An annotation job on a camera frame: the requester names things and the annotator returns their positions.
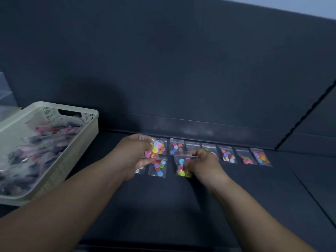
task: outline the person's left hand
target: person's left hand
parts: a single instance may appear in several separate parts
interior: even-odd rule
[[[133,178],[135,171],[153,161],[143,158],[145,151],[151,151],[154,138],[143,134],[124,137],[102,161],[121,172],[125,181]]]

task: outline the yellow button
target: yellow button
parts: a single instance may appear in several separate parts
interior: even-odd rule
[[[153,152],[153,153],[157,153],[157,152],[159,152],[159,149],[158,149],[157,147],[154,147],[154,148],[152,149],[152,152]]]

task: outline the basket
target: basket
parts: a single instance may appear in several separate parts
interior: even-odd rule
[[[77,117],[64,113],[80,113],[85,123],[82,131],[39,178],[35,187],[22,196],[0,195],[0,204],[22,206],[32,199],[60,185],[98,134],[98,111],[49,102],[35,102],[0,123],[0,156],[7,156],[22,138],[36,135],[34,128],[48,121],[59,124],[77,121]]]

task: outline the person's right arm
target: person's right arm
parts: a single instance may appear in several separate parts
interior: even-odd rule
[[[230,179],[212,153],[198,149],[193,155],[187,169],[216,195],[244,251],[315,251]]]

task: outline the person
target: person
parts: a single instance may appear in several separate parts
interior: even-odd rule
[[[123,138],[103,159],[4,216],[1,251],[72,251],[118,187],[152,161],[143,158],[152,150],[151,139],[140,134]],[[315,251],[230,179],[212,153],[202,149],[192,153],[198,157],[186,168],[220,201],[244,251]]]

